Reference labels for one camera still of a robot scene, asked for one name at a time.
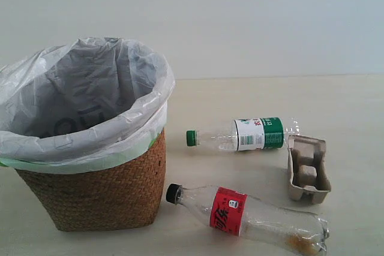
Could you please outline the white plastic bin liner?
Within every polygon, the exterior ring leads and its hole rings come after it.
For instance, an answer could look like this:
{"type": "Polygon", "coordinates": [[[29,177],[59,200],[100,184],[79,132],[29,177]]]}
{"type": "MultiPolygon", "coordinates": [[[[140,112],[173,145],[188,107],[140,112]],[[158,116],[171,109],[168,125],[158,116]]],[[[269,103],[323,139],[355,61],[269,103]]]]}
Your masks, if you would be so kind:
{"type": "Polygon", "coordinates": [[[100,171],[143,155],[167,121],[170,65],[136,40],[81,38],[1,69],[1,165],[100,171]]]}

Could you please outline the red-label clear cola bottle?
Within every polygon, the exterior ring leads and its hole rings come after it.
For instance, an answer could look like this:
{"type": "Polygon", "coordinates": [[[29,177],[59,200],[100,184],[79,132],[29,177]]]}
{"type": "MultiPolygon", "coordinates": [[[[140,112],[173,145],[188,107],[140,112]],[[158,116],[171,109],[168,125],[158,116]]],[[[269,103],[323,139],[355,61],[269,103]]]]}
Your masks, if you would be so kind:
{"type": "Polygon", "coordinates": [[[206,226],[279,246],[296,255],[326,255],[328,223],[311,212],[278,207],[221,186],[185,188],[172,183],[166,200],[186,207],[206,226]]]}

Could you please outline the green-label clear water bottle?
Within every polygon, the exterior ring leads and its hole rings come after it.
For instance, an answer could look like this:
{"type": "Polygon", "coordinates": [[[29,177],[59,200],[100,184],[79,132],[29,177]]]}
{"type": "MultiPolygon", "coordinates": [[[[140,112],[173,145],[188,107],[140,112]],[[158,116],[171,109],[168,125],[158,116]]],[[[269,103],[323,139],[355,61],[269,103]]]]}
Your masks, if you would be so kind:
{"type": "Polygon", "coordinates": [[[217,129],[186,131],[186,144],[222,152],[280,149],[287,146],[289,136],[300,132],[299,122],[294,118],[234,119],[217,129]]]}

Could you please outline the woven wicker waste basket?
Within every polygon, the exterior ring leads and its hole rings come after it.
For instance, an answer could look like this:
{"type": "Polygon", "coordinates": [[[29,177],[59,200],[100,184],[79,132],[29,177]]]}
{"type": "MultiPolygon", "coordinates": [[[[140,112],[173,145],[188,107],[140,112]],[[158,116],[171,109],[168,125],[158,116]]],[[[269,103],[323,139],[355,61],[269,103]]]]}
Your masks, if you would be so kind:
{"type": "Polygon", "coordinates": [[[109,231],[151,225],[166,174],[165,133],[125,164],[80,174],[17,170],[59,231],[109,231]]]}

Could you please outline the grey paper pulp tray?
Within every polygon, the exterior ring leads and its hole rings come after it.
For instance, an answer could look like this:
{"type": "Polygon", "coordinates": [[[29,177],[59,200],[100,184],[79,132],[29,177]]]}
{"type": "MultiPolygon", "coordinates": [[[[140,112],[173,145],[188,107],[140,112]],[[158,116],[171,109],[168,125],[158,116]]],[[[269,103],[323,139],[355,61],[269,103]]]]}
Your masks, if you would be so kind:
{"type": "Polygon", "coordinates": [[[288,195],[293,201],[308,197],[321,204],[331,192],[325,171],[326,141],[302,135],[288,137],[288,195]]]}

